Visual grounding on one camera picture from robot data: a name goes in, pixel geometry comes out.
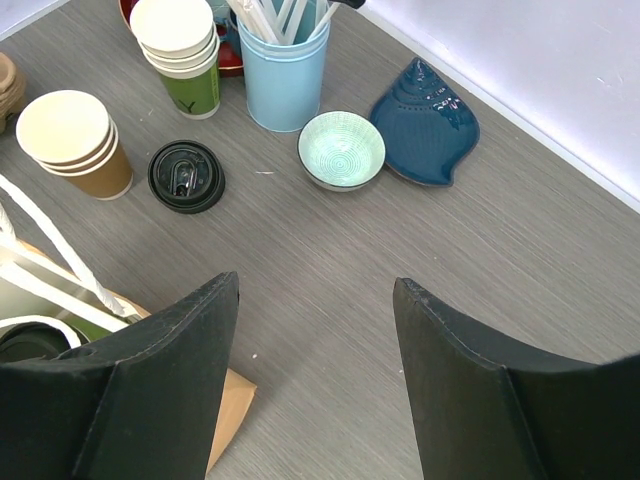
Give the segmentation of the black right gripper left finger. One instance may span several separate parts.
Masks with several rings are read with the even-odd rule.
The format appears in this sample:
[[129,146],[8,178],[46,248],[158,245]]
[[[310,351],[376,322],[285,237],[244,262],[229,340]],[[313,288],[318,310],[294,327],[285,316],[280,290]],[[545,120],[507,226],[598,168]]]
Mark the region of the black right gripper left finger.
[[222,273],[53,359],[1,367],[5,479],[202,479],[239,309]]

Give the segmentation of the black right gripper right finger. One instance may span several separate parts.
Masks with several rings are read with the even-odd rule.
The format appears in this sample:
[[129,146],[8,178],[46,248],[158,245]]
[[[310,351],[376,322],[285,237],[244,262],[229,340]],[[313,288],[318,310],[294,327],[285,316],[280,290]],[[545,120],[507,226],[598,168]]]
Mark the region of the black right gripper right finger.
[[635,479],[639,358],[594,364],[496,330],[414,280],[393,290],[427,479]]

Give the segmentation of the brown paper bag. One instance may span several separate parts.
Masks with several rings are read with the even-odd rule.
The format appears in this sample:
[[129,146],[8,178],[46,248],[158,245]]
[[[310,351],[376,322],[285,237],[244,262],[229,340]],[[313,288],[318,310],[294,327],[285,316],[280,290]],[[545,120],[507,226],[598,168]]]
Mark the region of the brown paper bag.
[[[150,316],[105,289],[50,218],[20,188],[9,180],[3,180],[1,187],[65,259],[65,265],[59,266],[20,241],[10,218],[2,217],[1,326],[4,330],[31,322],[46,324],[60,330],[72,350],[89,343],[82,345],[70,325],[92,323],[113,334]],[[255,386],[228,365],[206,475],[237,433],[254,394]]]

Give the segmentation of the brown paper cup stack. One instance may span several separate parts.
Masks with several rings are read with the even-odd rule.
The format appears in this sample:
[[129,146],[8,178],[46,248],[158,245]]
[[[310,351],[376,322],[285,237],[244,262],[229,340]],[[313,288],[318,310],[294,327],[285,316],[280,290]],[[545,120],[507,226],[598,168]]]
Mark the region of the brown paper cup stack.
[[36,98],[20,114],[15,134],[22,151],[42,169],[91,197],[114,200],[133,184],[118,128],[92,94],[58,90]]

